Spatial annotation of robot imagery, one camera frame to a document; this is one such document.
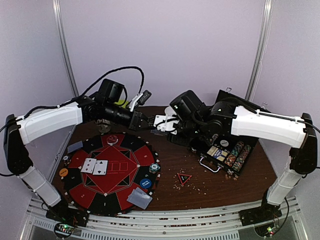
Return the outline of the dealt blue card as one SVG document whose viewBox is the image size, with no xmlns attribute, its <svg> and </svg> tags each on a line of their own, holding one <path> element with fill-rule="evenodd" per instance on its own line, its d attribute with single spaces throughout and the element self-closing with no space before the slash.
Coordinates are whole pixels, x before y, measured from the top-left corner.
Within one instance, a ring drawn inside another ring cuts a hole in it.
<svg viewBox="0 0 320 240">
<path fill-rule="evenodd" d="M 142 198 L 142 199 L 149 199 L 150 198 L 150 196 L 139 187 L 134 189 L 132 191 L 131 195 L 133 195 L 137 198 Z"/>
<path fill-rule="evenodd" d="M 153 200 L 153 198 L 150 196 L 149 199 L 142 199 L 133 195 L 129 195 L 127 198 L 127 201 L 141 209 L 146 209 L 148 207 L 148 205 L 150 204 L 150 202 Z"/>
</svg>

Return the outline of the orange big blind button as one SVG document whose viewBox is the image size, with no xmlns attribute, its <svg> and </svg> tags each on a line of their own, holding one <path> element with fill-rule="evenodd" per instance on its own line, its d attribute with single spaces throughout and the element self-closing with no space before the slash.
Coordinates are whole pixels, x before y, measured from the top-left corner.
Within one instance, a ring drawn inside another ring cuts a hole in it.
<svg viewBox="0 0 320 240">
<path fill-rule="evenodd" d="M 67 168 L 62 168 L 60 171 L 59 171 L 59 176 L 64 178 L 68 175 L 69 171 Z"/>
</svg>

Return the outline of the right arm base board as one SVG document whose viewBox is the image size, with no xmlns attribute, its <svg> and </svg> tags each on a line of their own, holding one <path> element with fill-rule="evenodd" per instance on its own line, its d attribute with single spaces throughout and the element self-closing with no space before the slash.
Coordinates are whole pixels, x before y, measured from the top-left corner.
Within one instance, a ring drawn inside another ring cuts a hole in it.
<svg viewBox="0 0 320 240">
<path fill-rule="evenodd" d="M 261 207 L 239 212 L 242 226 L 253 225 L 255 233 L 264 239 L 275 235 L 280 228 L 280 217 L 282 215 L 282 212 L 278 209 L 263 210 Z"/>
</svg>

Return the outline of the single blue playing card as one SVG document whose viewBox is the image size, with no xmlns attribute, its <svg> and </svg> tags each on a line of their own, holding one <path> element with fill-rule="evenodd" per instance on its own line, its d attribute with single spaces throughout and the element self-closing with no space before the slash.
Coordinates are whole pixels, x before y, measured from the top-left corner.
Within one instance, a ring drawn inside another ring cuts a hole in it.
<svg viewBox="0 0 320 240">
<path fill-rule="evenodd" d="M 72 153 L 74 151 L 77 151 L 77 150 L 81 149 L 82 147 L 83 147 L 83 142 L 82 141 L 75 142 L 75 143 L 73 143 L 73 144 L 71 144 L 71 145 L 69 145 L 67 147 L 67 153 L 68 154 Z"/>
</svg>

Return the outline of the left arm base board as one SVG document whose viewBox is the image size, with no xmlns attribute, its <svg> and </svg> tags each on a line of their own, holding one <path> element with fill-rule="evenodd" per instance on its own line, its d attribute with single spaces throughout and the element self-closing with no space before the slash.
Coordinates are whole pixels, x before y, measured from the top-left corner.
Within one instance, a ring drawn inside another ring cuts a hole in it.
<svg viewBox="0 0 320 240">
<path fill-rule="evenodd" d="M 70 209 L 70 217 L 59 217 L 51 210 L 46 212 L 46 218 L 56 221 L 53 227 L 53 233 L 60 239 L 66 239 L 75 234 L 80 234 L 80 227 L 86 227 L 89 214 L 78 209 Z"/>
</svg>

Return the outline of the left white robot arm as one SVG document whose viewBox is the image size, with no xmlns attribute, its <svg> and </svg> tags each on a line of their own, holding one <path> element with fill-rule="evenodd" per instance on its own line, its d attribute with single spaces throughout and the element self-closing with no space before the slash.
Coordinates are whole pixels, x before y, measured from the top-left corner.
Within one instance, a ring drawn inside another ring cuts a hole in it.
<svg viewBox="0 0 320 240">
<path fill-rule="evenodd" d="M 72 211 L 62 203 L 61 194 L 36 168 L 28 152 L 28 145 L 48 140 L 62 130 L 96 120 L 108 120 L 129 130 L 137 131 L 147 123 L 148 118 L 136 108 L 145 104 L 151 92 L 138 93 L 128 106 L 118 104 L 124 85 L 104 79 L 98 91 L 87 96 L 83 94 L 56 106 L 41 106 L 25 116 L 7 116 L 4 131 L 4 156 L 9 170 L 8 176 L 20 178 L 36 193 L 61 222 L 72 218 Z"/>
</svg>

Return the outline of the blue playing card deck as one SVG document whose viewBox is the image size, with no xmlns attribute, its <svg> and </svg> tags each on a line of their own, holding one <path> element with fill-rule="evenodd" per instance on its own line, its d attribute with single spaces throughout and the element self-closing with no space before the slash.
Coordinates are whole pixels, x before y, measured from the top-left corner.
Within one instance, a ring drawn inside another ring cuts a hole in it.
<svg viewBox="0 0 320 240">
<path fill-rule="evenodd" d="M 152 134 L 154 134 L 154 135 L 157 135 L 157 136 L 166 136 L 167 135 L 166 132 L 160 131 L 160 130 L 157 130 L 157 129 L 152 129 L 150 132 Z"/>
</svg>

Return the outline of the teal poker chip stack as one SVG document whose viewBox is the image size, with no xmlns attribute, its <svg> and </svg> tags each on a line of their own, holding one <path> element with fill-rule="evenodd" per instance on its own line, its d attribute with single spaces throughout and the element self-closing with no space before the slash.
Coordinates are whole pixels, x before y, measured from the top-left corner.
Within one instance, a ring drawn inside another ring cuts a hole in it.
<svg viewBox="0 0 320 240">
<path fill-rule="evenodd" d="M 158 163 L 153 163 L 149 166 L 149 172 L 152 174 L 157 173 L 161 169 Z"/>
</svg>

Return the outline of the three of diamonds card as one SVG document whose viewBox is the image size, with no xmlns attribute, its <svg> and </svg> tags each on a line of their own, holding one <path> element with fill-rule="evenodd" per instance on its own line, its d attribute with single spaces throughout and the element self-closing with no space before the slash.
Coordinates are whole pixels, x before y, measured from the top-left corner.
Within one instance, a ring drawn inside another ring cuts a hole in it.
<svg viewBox="0 0 320 240">
<path fill-rule="evenodd" d="M 80 172 L 92 174 L 95 168 L 96 161 L 97 160 L 95 158 L 86 158 Z"/>
</svg>

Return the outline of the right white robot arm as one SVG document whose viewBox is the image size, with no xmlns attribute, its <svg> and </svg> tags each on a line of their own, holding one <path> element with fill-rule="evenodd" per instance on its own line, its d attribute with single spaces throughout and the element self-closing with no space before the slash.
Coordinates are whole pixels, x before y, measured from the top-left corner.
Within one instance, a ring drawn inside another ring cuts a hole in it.
<svg viewBox="0 0 320 240">
<path fill-rule="evenodd" d="M 318 164 L 319 129 L 308 113 L 285 116 L 268 110 L 227 91 L 220 90 L 215 103 L 207 106 L 187 90 L 170 102 L 179 122 L 174 125 L 177 138 L 170 141 L 199 139 L 207 145 L 214 134 L 246 136 L 290 146 L 284 172 L 266 191 L 266 202 L 256 210 L 259 220 L 268 220 L 300 179 L 312 173 Z"/>
</svg>

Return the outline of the small poker chip stack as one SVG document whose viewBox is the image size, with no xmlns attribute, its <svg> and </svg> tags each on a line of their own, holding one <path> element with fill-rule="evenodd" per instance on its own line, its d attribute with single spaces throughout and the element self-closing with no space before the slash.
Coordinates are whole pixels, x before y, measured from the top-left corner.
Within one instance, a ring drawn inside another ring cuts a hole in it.
<svg viewBox="0 0 320 240">
<path fill-rule="evenodd" d="M 62 160 L 63 160 L 63 163 L 64 163 L 65 166 L 67 166 L 67 165 L 70 163 L 70 158 L 69 158 L 68 155 L 65 155 L 65 156 L 62 158 Z"/>
</svg>

